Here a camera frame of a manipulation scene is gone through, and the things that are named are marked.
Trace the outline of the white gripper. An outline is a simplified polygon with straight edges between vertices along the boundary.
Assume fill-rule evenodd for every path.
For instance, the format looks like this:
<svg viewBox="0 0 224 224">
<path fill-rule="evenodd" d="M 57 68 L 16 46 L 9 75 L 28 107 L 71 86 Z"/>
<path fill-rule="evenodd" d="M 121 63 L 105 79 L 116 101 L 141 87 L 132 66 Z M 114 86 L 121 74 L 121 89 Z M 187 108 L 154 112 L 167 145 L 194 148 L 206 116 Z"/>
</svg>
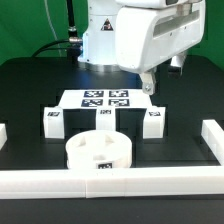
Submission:
<svg viewBox="0 0 224 224">
<path fill-rule="evenodd" d="M 168 74 L 181 76 L 186 50 L 201 41 L 205 0 L 116 2 L 121 5 L 115 31 L 117 63 L 122 70 L 141 73 L 143 92 L 153 95 L 156 78 L 152 68 L 173 57 Z"/>
</svg>

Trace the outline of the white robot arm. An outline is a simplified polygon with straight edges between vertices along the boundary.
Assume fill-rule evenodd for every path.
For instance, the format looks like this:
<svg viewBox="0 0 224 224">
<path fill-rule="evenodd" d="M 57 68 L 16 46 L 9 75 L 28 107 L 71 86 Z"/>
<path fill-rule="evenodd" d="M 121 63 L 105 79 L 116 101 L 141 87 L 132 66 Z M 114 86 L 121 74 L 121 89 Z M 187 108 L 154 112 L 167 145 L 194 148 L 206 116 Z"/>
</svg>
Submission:
<svg viewBox="0 0 224 224">
<path fill-rule="evenodd" d="M 155 92 L 158 65 L 182 74 L 187 50 L 204 34 L 205 0 L 87 0 L 79 66 L 99 72 L 128 71 Z"/>
</svg>

